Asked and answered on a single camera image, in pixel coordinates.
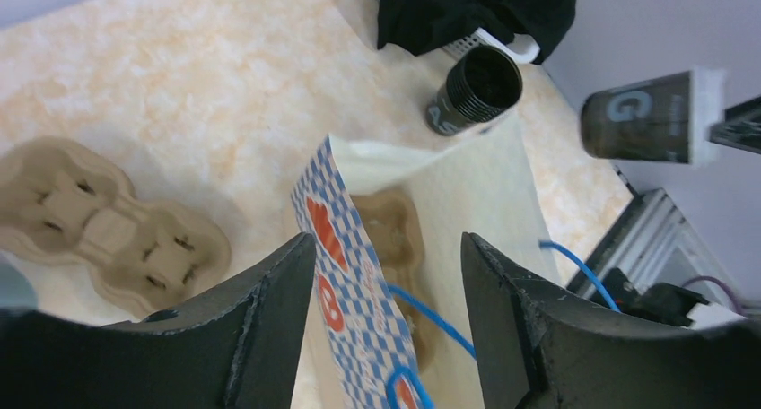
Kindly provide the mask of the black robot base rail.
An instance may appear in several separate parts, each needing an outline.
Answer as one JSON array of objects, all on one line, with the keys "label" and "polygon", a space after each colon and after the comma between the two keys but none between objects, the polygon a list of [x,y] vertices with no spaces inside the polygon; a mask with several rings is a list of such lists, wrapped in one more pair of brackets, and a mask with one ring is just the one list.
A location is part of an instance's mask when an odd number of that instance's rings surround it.
[{"label": "black robot base rail", "polygon": [[631,316],[691,329],[747,316],[729,276],[663,189],[636,196],[586,265]]}]

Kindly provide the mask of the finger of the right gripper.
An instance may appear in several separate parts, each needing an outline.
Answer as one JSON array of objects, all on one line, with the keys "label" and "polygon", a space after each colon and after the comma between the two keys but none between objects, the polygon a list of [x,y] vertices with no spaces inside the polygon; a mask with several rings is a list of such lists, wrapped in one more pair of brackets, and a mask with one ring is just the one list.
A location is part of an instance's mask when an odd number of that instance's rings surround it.
[{"label": "finger of the right gripper", "polygon": [[710,142],[760,154],[759,96],[728,108],[724,120],[712,126]]}]

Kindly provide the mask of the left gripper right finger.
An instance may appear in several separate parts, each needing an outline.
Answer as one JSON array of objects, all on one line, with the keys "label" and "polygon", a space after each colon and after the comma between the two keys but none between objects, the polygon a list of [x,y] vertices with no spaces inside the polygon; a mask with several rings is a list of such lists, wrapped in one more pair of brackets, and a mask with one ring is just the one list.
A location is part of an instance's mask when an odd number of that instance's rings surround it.
[{"label": "left gripper right finger", "polygon": [[475,233],[460,262],[488,408],[757,408],[760,325],[704,330],[616,313]]}]

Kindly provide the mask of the stack of black cups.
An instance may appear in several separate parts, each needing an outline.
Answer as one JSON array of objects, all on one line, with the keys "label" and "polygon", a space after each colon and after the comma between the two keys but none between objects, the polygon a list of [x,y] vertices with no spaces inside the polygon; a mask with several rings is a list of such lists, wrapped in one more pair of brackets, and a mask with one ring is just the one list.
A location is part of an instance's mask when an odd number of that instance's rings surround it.
[{"label": "stack of black cups", "polygon": [[520,69],[505,52],[472,48],[426,106],[425,123],[438,135],[458,135],[499,118],[519,102],[522,92]]}]

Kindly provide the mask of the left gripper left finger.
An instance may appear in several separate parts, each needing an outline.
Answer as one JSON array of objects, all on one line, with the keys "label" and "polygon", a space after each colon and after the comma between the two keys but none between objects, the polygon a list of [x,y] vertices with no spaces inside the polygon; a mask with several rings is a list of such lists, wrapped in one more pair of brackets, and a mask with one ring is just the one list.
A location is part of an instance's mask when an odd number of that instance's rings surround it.
[{"label": "left gripper left finger", "polygon": [[258,264],[141,322],[91,326],[1,311],[4,408],[287,408],[316,241],[300,233]]}]

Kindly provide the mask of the black coffee cup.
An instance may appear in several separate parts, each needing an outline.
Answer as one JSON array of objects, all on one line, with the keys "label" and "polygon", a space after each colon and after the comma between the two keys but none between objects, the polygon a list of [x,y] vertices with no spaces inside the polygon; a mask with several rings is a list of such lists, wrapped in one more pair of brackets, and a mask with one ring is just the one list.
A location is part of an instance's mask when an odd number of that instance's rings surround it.
[{"label": "black coffee cup", "polygon": [[582,105],[582,147],[592,157],[690,162],[692,73],[598,91]]}]

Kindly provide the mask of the checkered paper takeout bag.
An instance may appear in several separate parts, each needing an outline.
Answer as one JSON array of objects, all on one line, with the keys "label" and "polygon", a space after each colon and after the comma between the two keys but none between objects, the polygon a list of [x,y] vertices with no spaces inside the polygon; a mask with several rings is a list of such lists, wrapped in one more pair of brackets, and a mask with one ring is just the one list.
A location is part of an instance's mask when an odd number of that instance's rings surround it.
[{"label": "checkered paper takeout bag", "polygon": [[399,187],[412,199],[424,242],[425,303],[466,339],[472,334],[460,263],[465,232],[558,285],[574,267],[539,246],[560,242],[590,253],[631,200],[605,161],[589,158],[562,125],[546,150],[542,132],[519,117],[434,152],[328,136],[284,209],[288,234],[311,233],[317,262],[305,342],[321,408],[384,408],[397,366],[421,380],[435,408],[484,406],[476,361],[441,333],[425,371],[352,195]]}]

